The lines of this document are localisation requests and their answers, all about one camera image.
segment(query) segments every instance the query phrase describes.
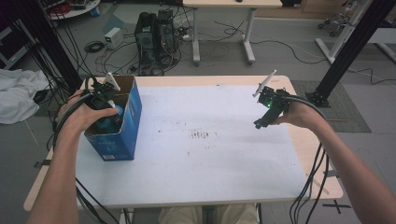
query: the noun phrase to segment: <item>gray mat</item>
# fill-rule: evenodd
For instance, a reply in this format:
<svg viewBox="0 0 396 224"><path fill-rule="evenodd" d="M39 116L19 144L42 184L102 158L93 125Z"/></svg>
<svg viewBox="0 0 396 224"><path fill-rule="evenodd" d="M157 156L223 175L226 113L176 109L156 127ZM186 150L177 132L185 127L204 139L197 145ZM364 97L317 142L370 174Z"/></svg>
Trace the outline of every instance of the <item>gray mat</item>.
<svg viewBox="0 0 396 224"><path fill-rule="evenodd" d="M297 95L305 97L306 92L313 92L320 82L292 80ZM370 133L369 126L347 95L342 84L338 83L328 98L331 107L321 107L320 110L338 133Z"/></svg>

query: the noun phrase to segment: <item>forearm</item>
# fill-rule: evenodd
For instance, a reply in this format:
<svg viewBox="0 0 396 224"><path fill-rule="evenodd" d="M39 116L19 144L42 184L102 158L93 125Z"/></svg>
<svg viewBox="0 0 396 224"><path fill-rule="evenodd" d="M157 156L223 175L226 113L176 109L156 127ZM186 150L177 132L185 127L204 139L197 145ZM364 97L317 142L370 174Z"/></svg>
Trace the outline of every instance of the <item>forearm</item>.
<svg viewBox="0 0 396 224"><path fill-rule="evenodd" d="M389 188L344 144L327 122L312 131L323 144L362 223L396 223L396 199Z"/></svg>
<svg viewBox="0 0 396 224"><path fill-rule="evenodd" d="M78 223L76 156L79 132L63 127L28 223Z"/></svg>

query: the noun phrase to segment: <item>computer tower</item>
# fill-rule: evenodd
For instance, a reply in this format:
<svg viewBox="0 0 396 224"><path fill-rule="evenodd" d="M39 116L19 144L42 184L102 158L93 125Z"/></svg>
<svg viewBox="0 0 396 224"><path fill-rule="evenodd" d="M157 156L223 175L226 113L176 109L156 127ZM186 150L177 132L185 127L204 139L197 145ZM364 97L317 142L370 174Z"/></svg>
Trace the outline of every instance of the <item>computer tower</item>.
<svg viewBox="0 0 396 224"><path fill-rule="evenodd" d="M156 63L159 59L159 46L156 38L157 15L142 12L134 29L134 38L139 50L140 63Z"/></svg>
<svg viewBox="0 0 396 224"><path fill-rule="evenodd" d="M173 10L158 11L157 38L159 45L161 46L161 51L169 50L171 52L175 52L177 50L173 18Z"/></svg>

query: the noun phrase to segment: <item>towel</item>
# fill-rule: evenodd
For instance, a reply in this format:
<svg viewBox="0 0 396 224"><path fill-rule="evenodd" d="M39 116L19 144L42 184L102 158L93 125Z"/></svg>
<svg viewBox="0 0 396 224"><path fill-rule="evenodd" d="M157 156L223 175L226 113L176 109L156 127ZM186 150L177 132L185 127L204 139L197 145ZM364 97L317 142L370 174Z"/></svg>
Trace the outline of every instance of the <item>towel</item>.
<svg viewBox="0 0 396 224"><path fill-rule="evenodd" d="M0 123L13 124L31 117L39 108L33 98L49 82L42 71L0 69Z"/></svg>

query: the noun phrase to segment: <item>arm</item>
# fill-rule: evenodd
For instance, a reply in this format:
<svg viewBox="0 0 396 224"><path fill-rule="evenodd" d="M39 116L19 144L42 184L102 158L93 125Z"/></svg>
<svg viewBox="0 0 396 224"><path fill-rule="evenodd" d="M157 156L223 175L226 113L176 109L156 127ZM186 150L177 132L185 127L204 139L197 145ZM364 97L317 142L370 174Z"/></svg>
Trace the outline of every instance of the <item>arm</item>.
<svg viewBox="0 0 396 224"><path fill-rule="evenodd" d="M362 223L396 223L393 192L339 138L314 109L291 103L290 111L273 124L291 123L311 130L323 144Z"/></svg>
<svg viewBox="0 0 396 224"><path fill-rule="evenodd" d="M71 98L61 108L60 115L77 99ZM117 112L114 108L96 111L82 105L69 117L59 133L49 170L27 223L78 223L76 158L80 134L99 118Z"/></svg>

